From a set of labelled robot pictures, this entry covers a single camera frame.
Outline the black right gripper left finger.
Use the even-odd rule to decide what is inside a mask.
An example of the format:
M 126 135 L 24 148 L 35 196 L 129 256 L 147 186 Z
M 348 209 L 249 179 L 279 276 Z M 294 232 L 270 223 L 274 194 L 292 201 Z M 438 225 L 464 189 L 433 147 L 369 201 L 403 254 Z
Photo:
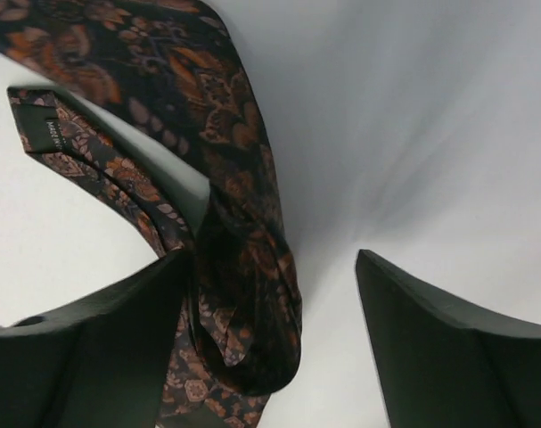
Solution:
M 190 275 L 172 252 L 65 306 L 0 326 L 0 427 L 152 427 Z

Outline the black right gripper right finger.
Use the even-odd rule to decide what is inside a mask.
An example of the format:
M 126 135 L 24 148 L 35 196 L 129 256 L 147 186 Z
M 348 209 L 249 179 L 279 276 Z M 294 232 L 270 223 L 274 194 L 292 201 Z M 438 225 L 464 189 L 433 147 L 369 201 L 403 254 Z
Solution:
M 541 325 L 361 250 L 356 274 L 392 427 L 541 428 Z

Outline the dark brown paisley tie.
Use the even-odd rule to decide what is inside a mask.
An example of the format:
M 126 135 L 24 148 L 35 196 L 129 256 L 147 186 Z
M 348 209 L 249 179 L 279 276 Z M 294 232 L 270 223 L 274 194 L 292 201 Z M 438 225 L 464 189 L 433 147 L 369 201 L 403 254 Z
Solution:
M 254 427 L 299 369 L 302 299 L 274 158 L 248 76 L 201 1 L 0 1 L 0 54 L 99 105 L 209 181 L 194 232 L 143 159 L 50 89 L 51 143 L 19 123 L 26 153 L 130 222 L 159 256 L 192 255 L 159 427 Z

